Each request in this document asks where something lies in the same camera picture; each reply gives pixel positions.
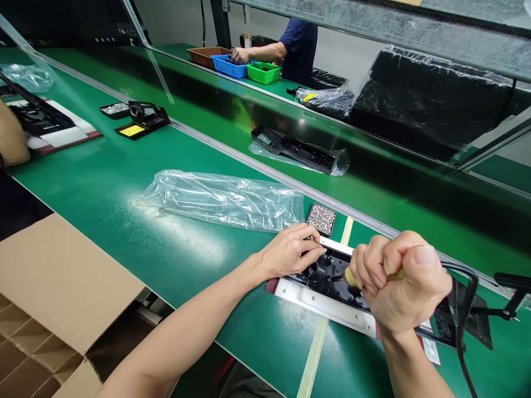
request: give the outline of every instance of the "brown plastic bin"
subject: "brown plastic bin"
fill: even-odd
[[[187,49],[186,51],[188,51],[188,54],[190,54],[190,60],[193,63],[199,64],[212,70],[215,69],[214,62],[212,61],[212,58],[210,58],[211,55],[232,54],[231,50],[228,50],[223,47],[199,47],[196,49]]]

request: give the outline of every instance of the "green plastic bin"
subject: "green plastic bin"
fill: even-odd
[[[280,77],[280,66],[257,62],[247,65],[247,77],[262,84],[269,84]]]

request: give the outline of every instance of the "hand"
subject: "hand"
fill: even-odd
[[[314,240],[303,240],[307,237]],[[298,274],[326,252],[318,242],[319,232],[306,223],[296,224],[280,232],[261,251],[253,254],[254,271],[262,281],[273,277]]]
[[[251,58],[250,49],[245,49],[241,47],[236,47],[232,52],[232,60],[237,64],[243,64],[244,62],[249,62]]]
[[[452,290],[452,277],[435,249],[418,233],[405,231],[390,240],[374,236],[352,253],[352,275],[385,332],[407,332],[427,320]],[[404,279],[388,275],[404,270]]]

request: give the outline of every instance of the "forearm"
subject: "forearm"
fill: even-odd
[[[286,49],[283,43],[272,43],[263,47],[251,47],[251,59],[261,62],[280,62],[285,57]]]
[[[116,368],[100,397],[114,396],[117,387],[128,396],[166,393],[212,344],[241,298],[262,282],[255,264],[251,257],[165,319]]]
[[[450,398],[454,394],[435,369],[413,330],[394,336],[382,331],[389,376],[397,398]]]

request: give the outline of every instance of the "black pole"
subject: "black pole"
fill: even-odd
[[[228,27],[228,10],[223,10],[223,0],[210,0],[218,46],[232,48],[231,31]]]

